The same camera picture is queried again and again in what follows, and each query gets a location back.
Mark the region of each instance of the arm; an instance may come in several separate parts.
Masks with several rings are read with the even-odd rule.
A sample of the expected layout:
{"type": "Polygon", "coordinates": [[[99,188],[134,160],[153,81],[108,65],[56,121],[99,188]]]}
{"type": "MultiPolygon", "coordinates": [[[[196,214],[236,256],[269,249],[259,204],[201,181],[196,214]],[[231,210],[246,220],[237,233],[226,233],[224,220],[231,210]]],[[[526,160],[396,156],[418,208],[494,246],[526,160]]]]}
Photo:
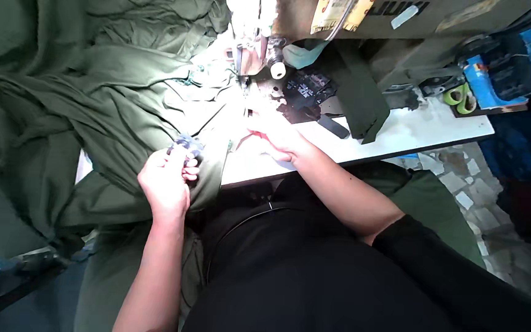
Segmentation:
{"type": "Polygon", "coordinates": [[[378,190],[354,177],[299,134],[279,113],[264,112],[248,129],[268,140],[275,159],[290,161],[325,206],[372,244],[375,236],[404,216],[378,190]]]}
{"type": "Polygon", "coordinates": [[[189,208],[189,188],[195,180],[195,160],[183,167],[185,150],[152,154],[139,174],[139,183],[153,212],[153,225],[144,246],[135,280],[122,303],[114,332],[175,330],[178,326],[183,246],[183,220],[189,208]]]}

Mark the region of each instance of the white table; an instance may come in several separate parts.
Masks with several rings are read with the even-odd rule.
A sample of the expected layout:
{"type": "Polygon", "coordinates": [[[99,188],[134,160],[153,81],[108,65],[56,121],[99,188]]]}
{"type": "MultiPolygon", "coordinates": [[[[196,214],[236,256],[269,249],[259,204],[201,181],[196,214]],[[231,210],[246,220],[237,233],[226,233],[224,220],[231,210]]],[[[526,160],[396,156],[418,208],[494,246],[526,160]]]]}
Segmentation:
{"type": "MultiPolygon", "coordinates": [[[[449,106],[429,98],[423,109],[394,109],[376,136],[360,145],[349,137],[341,140],[316,122],[294,124],[314,145],[342,165],[381,160],[433,148],[480,140],[494,133],[486,116],[456,118],[449,106]]],[[[345,117],[334,119],[349,128],[345,117]]],[[[296,169],[288,162],[276,162],[269,155],[233,152],[226,159],[221,187],[231,188],[261,180],[282,178],[296,169]]]]}

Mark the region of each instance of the left hand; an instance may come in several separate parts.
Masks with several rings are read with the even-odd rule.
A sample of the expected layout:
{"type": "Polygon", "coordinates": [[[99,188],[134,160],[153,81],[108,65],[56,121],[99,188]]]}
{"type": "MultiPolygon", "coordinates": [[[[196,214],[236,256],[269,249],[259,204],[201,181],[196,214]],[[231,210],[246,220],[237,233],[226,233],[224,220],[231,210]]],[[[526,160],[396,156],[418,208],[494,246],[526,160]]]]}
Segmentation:
{"type": "Polygon", "coordinates": [[[196,180],[199,168],[196,159],[183,166],[186,154],[178,146],[169,155],[167,149],[156,151],[140,171],[137,178],[151,205],[153,220],[181,221],[188,211],[190,191],[185,181],[196,180]]]}

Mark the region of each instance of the fabric pile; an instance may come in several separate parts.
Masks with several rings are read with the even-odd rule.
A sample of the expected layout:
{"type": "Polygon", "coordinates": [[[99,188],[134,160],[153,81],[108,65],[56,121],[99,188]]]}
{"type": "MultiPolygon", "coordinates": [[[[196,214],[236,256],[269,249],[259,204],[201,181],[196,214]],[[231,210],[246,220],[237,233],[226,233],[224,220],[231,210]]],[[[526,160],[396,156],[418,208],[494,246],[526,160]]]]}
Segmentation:
{"type": "Polygon", "coordinates": [[[149,220],[137,173],[180,133],[206,145],[191,210],[217,195],[241,90],[190,59],[230,18],[225,0],[0,0],[0,257],[149,220]]]}

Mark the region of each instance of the tiled floor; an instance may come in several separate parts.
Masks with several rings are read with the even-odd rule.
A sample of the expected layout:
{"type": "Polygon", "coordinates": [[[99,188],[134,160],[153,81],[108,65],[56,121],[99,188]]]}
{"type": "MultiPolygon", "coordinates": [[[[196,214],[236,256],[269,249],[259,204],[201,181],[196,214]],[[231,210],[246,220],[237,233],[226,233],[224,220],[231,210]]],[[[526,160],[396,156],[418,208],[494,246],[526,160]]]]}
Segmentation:
{"type": "Polygon", "coordinates": [[[531,249],[520,240],[509,216],[496,204],[503,190],[478,144],[424,151],[386,160],[404,168],[431,170],[456,198],[477,237],[487,270],[531,295],[531,249]],[[504,243],[494,239],[498,235],[504,243]]]}

